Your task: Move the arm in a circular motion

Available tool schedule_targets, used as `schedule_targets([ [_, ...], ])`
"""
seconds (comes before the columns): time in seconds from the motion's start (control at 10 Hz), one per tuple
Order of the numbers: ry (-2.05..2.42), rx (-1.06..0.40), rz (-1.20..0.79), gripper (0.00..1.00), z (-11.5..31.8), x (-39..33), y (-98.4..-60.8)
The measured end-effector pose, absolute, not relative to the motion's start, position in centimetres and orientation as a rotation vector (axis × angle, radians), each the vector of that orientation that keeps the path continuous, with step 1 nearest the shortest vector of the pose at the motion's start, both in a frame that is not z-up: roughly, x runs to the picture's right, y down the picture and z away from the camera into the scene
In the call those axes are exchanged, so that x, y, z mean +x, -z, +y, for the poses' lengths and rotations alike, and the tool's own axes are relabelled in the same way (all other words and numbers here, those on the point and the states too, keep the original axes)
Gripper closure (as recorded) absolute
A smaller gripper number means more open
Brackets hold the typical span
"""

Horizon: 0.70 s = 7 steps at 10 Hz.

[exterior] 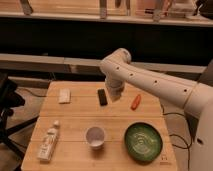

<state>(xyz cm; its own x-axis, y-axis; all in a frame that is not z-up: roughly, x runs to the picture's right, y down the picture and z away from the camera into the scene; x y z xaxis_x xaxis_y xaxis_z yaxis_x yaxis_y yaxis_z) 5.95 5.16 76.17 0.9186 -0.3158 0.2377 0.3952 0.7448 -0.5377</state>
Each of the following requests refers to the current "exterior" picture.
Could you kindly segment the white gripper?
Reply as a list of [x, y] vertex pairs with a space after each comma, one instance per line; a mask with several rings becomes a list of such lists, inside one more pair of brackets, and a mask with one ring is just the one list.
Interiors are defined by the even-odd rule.
[[112, 101], [117, 101], [121, 98], [124, 91], [125, 83], [122, 81], [116, 81], [113, 79], [107, 79], [105, 85]]

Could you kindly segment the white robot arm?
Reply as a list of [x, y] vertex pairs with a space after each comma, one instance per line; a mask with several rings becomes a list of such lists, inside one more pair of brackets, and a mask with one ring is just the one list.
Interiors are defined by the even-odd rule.
[[131, 65], [131, 54], [115, 50], [100, 62], [105, 85], [113, 101], [118, 100], [129, 83], [162, 98], [199, 119], [189, 171], [213, 171], [213, 87]]

